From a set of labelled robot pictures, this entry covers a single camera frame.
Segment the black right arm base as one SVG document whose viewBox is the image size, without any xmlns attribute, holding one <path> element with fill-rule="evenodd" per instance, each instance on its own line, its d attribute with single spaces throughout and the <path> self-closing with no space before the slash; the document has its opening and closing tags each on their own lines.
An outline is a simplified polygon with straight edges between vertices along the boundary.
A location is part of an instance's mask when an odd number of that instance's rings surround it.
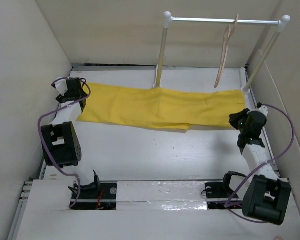
<svg viewBox="0 0 300 240">
<path fill-rule="evenodd" d="M 206 198 L 208 210 L 226 209 L 225 203 L 234 192 L 230 187 L 232 177 L 245 178 L 246 175 L 236 171 L 229 171 L 222 180 L 210 180 L 204 183 L 204 189 L 200 194 Z"/>
</svg>

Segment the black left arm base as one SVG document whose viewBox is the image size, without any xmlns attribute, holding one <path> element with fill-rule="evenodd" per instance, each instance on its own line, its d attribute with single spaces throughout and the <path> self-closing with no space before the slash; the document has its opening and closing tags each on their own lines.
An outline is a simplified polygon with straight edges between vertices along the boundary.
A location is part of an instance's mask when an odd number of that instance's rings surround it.
<svg viewBox="0 0 300 240">
<path fill-rule="evenodd" d="M 79 186 L 75 182 L 69 186 L 71 191 L 70 209 L 79 211 L 111 211 L 117 209 L 117 188 L 116 181 L 100 181 L 99 176 L 93 172 L 93 182 L 88 185 L 80 186 L 80 195 L 78 195 Z"/>
</svg>

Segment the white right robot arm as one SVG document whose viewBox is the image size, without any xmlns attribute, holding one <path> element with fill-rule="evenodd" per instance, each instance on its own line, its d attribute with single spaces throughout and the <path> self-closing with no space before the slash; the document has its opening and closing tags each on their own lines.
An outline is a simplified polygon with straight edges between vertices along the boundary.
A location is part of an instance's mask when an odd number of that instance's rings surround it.
<svg viewBox="0 0 300 240">
<path fill-rule="evenodd" d="M 256 109 L 245 108 L 230 114 L 230 125 L 239 131 L 237 146 L 246 160 L 250 173 L 238 184 L 230 179 L 221 184 L 222 193 L 229 197 L 225 208 L 239 190 L 249 183 L 241 202 L 242 218 L 249 222 L 280 226 L 285 219 L 291 194 L 291 186 L 275 173 L 271 164 L 288 152 L 284 150 L 279 156 L 268 159 L 261 133 L 267 123 L 270 105 L 259 104 Z"/>
</svg>

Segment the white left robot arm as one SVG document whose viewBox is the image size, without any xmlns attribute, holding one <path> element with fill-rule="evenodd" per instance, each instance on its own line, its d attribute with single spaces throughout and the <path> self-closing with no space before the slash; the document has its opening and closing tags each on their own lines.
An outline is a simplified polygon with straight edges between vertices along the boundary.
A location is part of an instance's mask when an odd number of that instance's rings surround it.
<svg viewBox="0 0 300 240">
<path fill-rule="evenodd" d="M 82 77 L 60 77 L 51 86 L 58 91 L 59 108 L 42 115 L 37 123 L 44 160 L 62 175 L 74 177 L 77 182 L 69 189 L 75 195 L 85 193 L 90 198 L 101 194 L 101 183 L 96 172 L 93 181 L 81 185 L 77 173 L 67 173 L 65 167 L 77 167 L 82 160 L 82 148 L 75 131 L 74 122 L 84 112 L 86 100 L 91 95 L 87 80 Z"/>
</svg>

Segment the yellow trousers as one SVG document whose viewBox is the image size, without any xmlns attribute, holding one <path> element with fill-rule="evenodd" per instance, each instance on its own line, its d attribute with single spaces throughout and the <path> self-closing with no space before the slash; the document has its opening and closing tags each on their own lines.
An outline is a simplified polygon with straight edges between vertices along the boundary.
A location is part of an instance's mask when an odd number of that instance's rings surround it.
<svg viewBox="0 0 300 240">
<path fill-rule="evenodd" d="M 246 107 L 240 90 L 201 93 L 92 82 L 88 88 L 91 95 L 78 117 L 80 122 L 173 130 L 192 126 L 229 128 L 230 115 Z"/>
</svg>

